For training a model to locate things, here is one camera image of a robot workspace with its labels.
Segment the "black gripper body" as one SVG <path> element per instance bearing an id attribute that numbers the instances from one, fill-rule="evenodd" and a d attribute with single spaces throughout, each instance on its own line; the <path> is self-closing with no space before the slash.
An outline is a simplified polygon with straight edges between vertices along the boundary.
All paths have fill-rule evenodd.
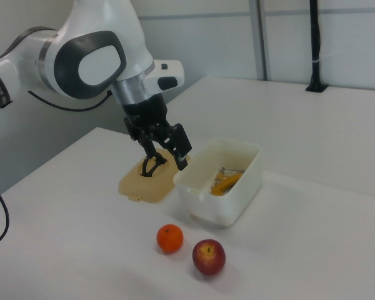
<path id="1" fill-rule="evenodd" d="M 125 104 L 122 108 L 133 126 L 169 125 L 166 119 L 168 109 L 162 94 L 155 94 L 137 104 Z"/>

